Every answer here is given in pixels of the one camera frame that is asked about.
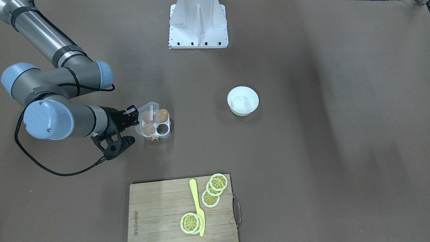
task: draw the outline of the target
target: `light blue cap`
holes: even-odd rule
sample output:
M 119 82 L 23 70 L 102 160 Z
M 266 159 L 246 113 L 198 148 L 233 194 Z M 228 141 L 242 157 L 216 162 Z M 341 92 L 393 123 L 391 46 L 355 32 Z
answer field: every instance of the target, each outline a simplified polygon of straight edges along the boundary
M 100 69 L 100 88 L 106 89 L 114 83 L 114 73 L 111 67 L 104 61 L 95 61 Z
M 12 86 L 16 79 L 18 79 L 22 73 L 34 68 L 39 69 L 33 64 L 23 62 L 13 64 L 3 72 L 1 75 L 1 83 L 3 84 L 4 88 L 6 88 L 6 91 L 10 96 L 12 96 Z
M 67 138 L 75 126 L 70 110 L 54 100 L 31 103 L 25 110 L 24 123 L 31 136 L 50 140 Z

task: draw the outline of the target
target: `yellow plastic knife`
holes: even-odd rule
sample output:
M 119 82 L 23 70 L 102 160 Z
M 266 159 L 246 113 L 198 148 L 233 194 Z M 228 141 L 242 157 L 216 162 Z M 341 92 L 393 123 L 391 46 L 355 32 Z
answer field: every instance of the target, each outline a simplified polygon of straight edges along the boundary
M 200 236 L 203 236 L 203 234 L 205 233 L 206 219 L 205 219 L 205 212 L 203 211 L 203 209 L 200 208 L 199 192 L 197 190 L 196 179 L 193 178 L 190 180 L 190 188 L 191 188 L 191 193 L 193 194 L 194 204 L 196 205 L 197 214 L 200 215 L 203 219 L 203 227 L 202 227 L 202 230 L 200 230 Z

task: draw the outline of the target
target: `white plastic bracket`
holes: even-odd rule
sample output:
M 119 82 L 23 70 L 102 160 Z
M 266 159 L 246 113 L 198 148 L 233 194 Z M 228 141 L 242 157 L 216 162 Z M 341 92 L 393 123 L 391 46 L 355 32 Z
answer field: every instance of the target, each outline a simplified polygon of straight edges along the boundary
M 170 6 L 169 48 L 226 48 L 225 16 L 225 6 L 218 0 L 178 0 Z

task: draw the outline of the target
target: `wooden cutting board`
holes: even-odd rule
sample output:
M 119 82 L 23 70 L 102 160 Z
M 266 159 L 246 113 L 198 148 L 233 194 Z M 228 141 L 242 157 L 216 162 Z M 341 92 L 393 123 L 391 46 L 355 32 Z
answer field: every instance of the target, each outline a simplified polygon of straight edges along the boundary
M 128 242 L 239 242 L 233 214 L 230 175 L 218 205 L 208 208 L 201 201 L 211 176 L 191 177 L 197 181 L 200 207 L 206 216 L 203 237 L 181 230 L 180 221 L 187 212 L 196 212 L 189 181 L 191 178 L 130 185 Z

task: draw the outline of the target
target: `robotic arm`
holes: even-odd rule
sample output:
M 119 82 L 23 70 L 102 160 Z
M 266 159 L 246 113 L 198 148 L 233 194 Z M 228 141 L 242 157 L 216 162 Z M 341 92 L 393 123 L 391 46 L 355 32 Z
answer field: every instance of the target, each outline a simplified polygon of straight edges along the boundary
M 24 120 L 30 135 L 51 140 L 90 136 L 103 152 L 99 161 L 117 157 L 135 142 L 132 136 L 120 135 L 127 127 L 139 124 L 135 106 L 118 111 L 70 101 L 93 91 L 114 89 L 107 63 L 92 61 L 39 12 L 33 0 L 0 0 L 0 19 L 26 37 L 55 67 L 42 71 L 32 64 L 18 63 L 1 76 L 10 96 L 25 107 L 20 121 Z M 105 148 L 100 145 L 103 140 L 108 143 Z

